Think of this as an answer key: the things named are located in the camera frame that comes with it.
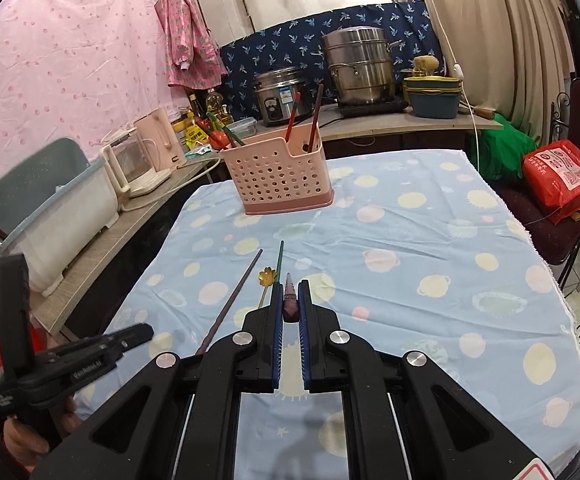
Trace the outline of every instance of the human hand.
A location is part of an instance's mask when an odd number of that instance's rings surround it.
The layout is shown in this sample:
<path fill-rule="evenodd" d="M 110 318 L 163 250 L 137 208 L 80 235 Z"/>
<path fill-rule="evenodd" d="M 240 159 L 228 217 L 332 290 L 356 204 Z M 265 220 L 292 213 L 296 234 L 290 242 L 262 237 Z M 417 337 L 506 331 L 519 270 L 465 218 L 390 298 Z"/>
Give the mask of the human hand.
<path fill-rule="evenodd" d="M 74 414 L 75 408 L 72 398 L 67 397 L 61 425 L 68 433 L 76 430 L 81 424 L 79 417 Z M 50 451 L 50 446 L 42 436 L 14 416 L 9 417 L 3 425 L 3 443 L 10 455 L 29 473 L 32 473 L 39 464 L 41 455 Z"/>

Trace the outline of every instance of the green plastic bag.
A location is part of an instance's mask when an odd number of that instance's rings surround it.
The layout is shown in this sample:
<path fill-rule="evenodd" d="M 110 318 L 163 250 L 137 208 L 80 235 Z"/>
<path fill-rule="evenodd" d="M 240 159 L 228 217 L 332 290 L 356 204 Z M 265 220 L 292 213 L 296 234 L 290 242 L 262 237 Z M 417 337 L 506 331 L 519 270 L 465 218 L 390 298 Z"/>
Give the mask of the green plastic bag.
<path fill-rule="evenodd" d="M 503 130 L 481 130 L 478 136 L 479 173 L 485 180 L 520 180 L 523 177 L 523 155 L 536 150 L 536 142 L 513 127 L 502 115 L 496 114 L 494 120 L 503 124 Z M 471 137 L 470 162 L 477 167 L 474 137 Z"/>

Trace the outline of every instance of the green chopstick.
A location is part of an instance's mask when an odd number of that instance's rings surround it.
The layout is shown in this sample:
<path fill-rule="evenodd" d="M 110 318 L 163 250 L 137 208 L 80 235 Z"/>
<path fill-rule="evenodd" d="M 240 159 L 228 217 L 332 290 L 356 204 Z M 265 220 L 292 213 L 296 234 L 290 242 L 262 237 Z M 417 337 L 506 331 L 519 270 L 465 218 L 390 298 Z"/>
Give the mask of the green chopstick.
<path fill-rule="evenodd" d="M 223 124 L 220 120 L 218 120 L 216 118 L 216 116 L 212 113 L 212 112 L 207 112 L 206 115 L 208 116 L 208 119 L 211 121 L 214 121 L 215 123 L 221 123 Z M 228 126 L 226 126 L 225 124 L 223 124 L 222 130 L 225 132 L 225 134 L 230 137 L 230 139 L 232 140 L 236 140 L 241 146 L 245 146 L 246 143 L 243 142 L 239 136 L 237 134 L 235 134 L 233 131 L 230 130 L 230 128 L 228 128 Z"/>
<path fill-rule="evenodd" d="M 279 277 L 281 276 L 281 262 L 282 261 L 283 261 L 283 240 L 281 240 L 281 246 L 279 247 L 279 259 L 276 262 L 275 282 L 279 282 Z"/>

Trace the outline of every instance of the brown chopstick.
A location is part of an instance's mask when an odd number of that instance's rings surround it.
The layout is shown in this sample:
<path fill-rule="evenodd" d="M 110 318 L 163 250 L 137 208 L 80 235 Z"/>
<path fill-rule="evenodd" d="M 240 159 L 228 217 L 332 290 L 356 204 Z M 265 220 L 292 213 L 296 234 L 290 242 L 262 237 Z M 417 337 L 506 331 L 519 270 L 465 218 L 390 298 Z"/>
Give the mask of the brown chopstick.
<path fill-rule="evenodd" d="M 310 132 L 310 144 L 308 146 L 308 153 L 312 152 L 314 147 L 314 135 L 317 133 L 317 123 L 319 122 L 319 112 L 321 111 L 321 99 L 323 99 L 323 83 L 319 85 L 317 92 L 317 102 L 314 105 L 314 117 L 312 118 L 312 130 Z"/>
<path fill-rule="evenodd" d="M 288 123 L 288 129 L 285 132 L 285 142 L 290 140 L 290 133 L 292 132 L 292 126 L 294 126 L 294 118 L 296 117 L 296 112 L 299 109 L 299 101 L 301 100 L 301 92 L 294 94 L 294 104 L 292 105 L 292 113 L 290 114 L 290 122 Z"/>
<path fill-rule="evenodd" d="M 214 324 L 210 327 L 208 334 L 203 338 L 203 341 L 201 341 L 201 346 L 199 346 L 198 350 L 195 352 L 195 355 L 199 355 L 199 354 L 204 353 L 207 350 L 207 348 L 210 346 L 210 343 L 212 342 L 212 338 L 214 338 L 221 323 L 223 322 L 225 317 L 228 315 L 228 310 L 230 310 L 232 304 L 237 299 L 237 296 L 239 295 L 241 289 L 243 288 L 243 285 L 246 282 L 247 277 L 252 272 L 252 269 L 254 269 L 254 266 L 256 265 L 257 260 L 261 256 L 262 252 L 263 252 L 263 249 L 259 249 L 259 252 L 252 260 L 252 263 L 247 268 L 245 274 L 243 274 L 243 276 L 241 276 L 241 281 L 237 284 L 237 286 L 232 291 L 232 294 L 230 295 L 230 298 L 228 298 L 228 301 L 225 302 L 223 309 L 220 311 L 219 315 L 217 316 L 216 320 L 214 321 Z"/>

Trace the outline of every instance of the countertop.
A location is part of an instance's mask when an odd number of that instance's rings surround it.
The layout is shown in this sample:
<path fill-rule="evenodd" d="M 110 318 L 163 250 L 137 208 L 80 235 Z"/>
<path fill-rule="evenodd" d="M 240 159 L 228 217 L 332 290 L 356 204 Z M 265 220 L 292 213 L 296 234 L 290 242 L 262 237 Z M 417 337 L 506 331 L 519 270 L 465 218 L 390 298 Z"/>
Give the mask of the countertop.
<path fill-rule="evenodd" d="M 324 105 L 319 114 L 319 125 L 342 119 L 337 105 Z M 503 126 L 496 121 L 490 121 L 474 116 L 478 130 L 502 130 Z M 262 121 L 257 123 L 257 133 L 285 128 L 263 126 Z M 352 139 L 354 137 L 368 137 L 388 134 L 405 134 L 410 132 L 424 132 L 430 130 L 473 130 L 472 118 L 469 114 L 460 113 L 455 119 L 425 119 L 416 117 L 411 109 L 399 114 L 378 114 L 364 117 L 342 119 L 327 126 L 322 126 L 321 139 L 324 142 L 337 139 Z"/>
<path fill-rule="evenodd" d="M 185 167 L 175 170 L 169 179 L 151 193 L 138 196 L 126 203 L 127 208 L 147 204 L 157 196 L 190 181 L 201 173 L 208 162 L 216 158 L 216 154 L 188 162 Z M 64 280 L 48 297 L 31 293 L 32 313 L 41 325 L 51 334 L 57 335 L 63 327 L 81 298 L 92 283 L 99 277 L 107 264 L 119 253 L 121 248 L 136 234 L 136 232 L 153 216 L 158 209 L 172 196 L 168 194 L 144 208 L 121 212 L 119 219 L 110 229 L 103 229 L 75 257 L 68 270 L 64 272 Z"/>

